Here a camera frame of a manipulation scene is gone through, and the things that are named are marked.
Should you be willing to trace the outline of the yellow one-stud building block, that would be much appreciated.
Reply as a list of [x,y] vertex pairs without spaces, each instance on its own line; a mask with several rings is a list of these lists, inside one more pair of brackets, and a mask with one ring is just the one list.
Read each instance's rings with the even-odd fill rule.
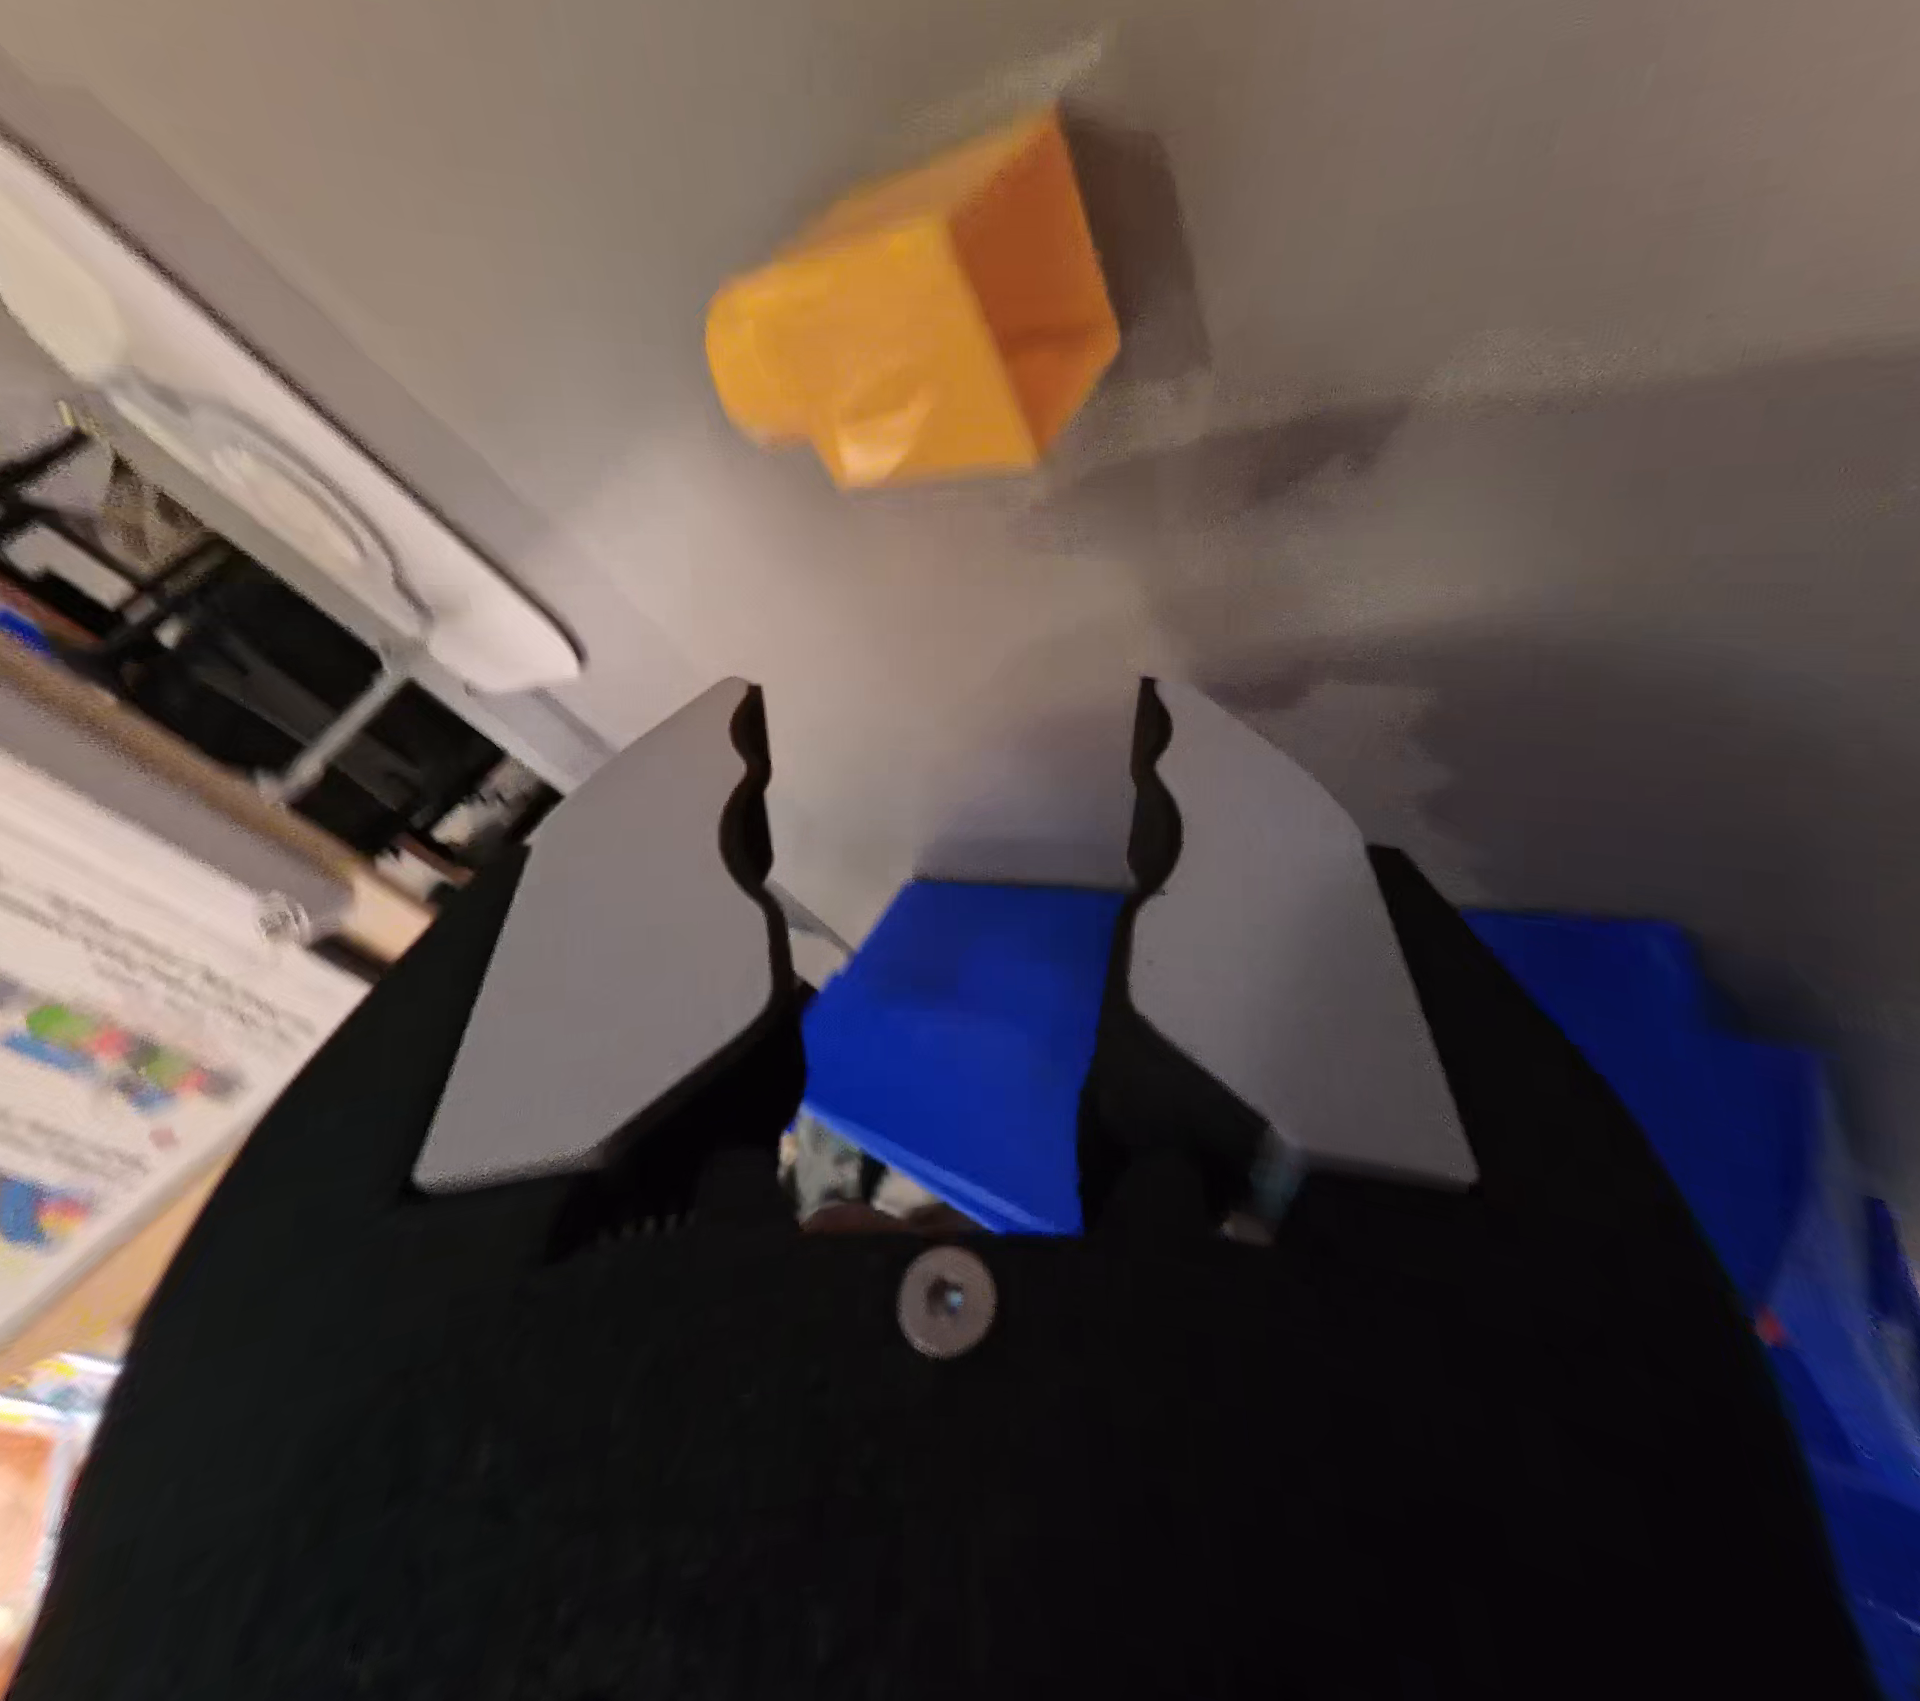
[[1062,106],[830,205],[715,289],[703,348],[727,417],[842,490],[1034,472],[1122,352]]

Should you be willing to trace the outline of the blue plastic bin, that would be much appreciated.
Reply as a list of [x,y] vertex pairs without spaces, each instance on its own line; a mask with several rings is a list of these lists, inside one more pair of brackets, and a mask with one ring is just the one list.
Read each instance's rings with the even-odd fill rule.
[[[803,1011],[803,1109],[993,1232],[1082,1220],[1118,897],[907,884]],[[1827,1070],[1747,1037],[1669,922],[1463,907],[1635,1114],[1789,1395],[1867,1658],[1918,1698],[1918,1277]]]

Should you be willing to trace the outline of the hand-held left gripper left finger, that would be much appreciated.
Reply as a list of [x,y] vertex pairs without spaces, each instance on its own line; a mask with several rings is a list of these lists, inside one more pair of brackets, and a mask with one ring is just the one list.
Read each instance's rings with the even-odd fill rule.
[[773,1213],[803,1093],[773,893],[773,747],[722,680],[538,827],[412,1184],[556,1191],[556,1242],[699,1211]]

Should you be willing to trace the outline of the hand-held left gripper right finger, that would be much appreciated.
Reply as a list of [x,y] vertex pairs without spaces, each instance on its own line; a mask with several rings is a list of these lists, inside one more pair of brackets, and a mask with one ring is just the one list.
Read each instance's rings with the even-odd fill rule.
[[1078,1101],[1085,1232],[1168,1164],[1202,1224],[1310,1174],[1462,1196],[1481,1168],[1356,821],[1196,685],[1142,680],[1133,816]]

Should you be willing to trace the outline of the white document stand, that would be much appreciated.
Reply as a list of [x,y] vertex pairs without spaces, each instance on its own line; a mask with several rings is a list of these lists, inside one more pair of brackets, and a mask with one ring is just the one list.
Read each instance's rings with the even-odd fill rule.
[[[371,988],[598,765],[550,695],[578,673],[524,588],[2,142],[2,754]],[[125,1333],[232,1153],[2,1343],[2,1378]]]

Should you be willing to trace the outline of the printed instruction sheet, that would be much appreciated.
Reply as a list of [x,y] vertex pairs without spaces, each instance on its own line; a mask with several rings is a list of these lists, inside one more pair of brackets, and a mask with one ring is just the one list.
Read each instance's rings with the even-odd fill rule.
[[227,1160],[367,984],[2,759],[2,1343]]

